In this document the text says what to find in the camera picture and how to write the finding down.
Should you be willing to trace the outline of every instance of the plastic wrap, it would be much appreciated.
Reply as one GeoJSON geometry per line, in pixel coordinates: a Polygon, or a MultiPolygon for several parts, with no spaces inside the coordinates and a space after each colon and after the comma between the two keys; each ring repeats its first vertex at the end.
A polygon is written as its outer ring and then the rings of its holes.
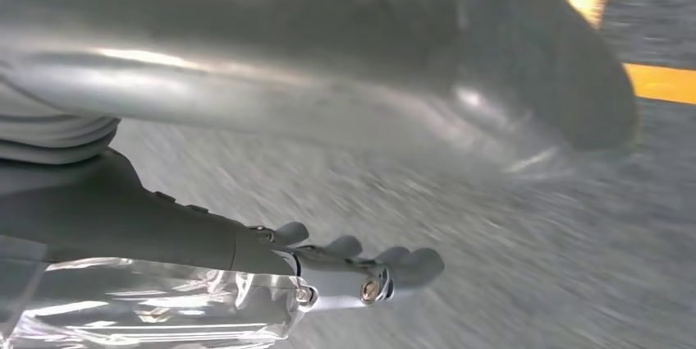
{"type": "Polygon", "coordinates": [[[0,236],[0,347],[12,334],[22,310],[34,295],[47,264],[46,246],[0,236]]]}
{"type": "Polygon", "coordinates": [[[306,311],[297,277],[118,258],[51,264],[0,347],[270,347],[306,311]]]}

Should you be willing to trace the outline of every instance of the chrome exhaust pipe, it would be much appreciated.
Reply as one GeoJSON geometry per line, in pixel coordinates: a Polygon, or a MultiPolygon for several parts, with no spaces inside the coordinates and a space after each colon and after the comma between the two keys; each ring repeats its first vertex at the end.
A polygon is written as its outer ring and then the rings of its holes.
{"type": "Polygon", "coordinates": [[[549,177],[626,149],[636,127],[623,67],[565,0],[0,0],[0,61],[54,115],[450,173],[549,177]]]}

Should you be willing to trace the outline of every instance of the asphalt road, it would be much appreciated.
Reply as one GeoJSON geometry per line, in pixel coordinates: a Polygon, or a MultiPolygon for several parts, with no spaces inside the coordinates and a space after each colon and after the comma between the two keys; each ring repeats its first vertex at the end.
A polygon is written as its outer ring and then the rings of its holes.
{"type": "MultiPolygon", "coordinates": [[[[696,0],[610,0],[622,60],[696,67],[696,0]]],[[[152,190],[244,223],[353,234],[374,255],[443,254],[406,303],[309,315],[302,349],[696,347],[696,107],[642,101],[618,173],[527,188],[370,167],[360,157],[224,132],[125,122],[114,146],[152,190]]]]}

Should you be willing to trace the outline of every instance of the road marking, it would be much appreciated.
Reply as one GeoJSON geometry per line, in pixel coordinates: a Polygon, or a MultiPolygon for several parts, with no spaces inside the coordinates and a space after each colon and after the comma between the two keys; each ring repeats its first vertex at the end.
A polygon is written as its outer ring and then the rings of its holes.
{"type": "Polygon", "coordinates": [[[627,64],[635,93],[646,99],[696,104],[696,71],[627,64]]]}
{"type": "MultiPolygon", "coordinates": [[[[599,27],[607,0],[568,0],[590,24],[599,27]]],[[[626,64],[635,93],[646,99],[696,104],[696,71],[626,64]]]]}

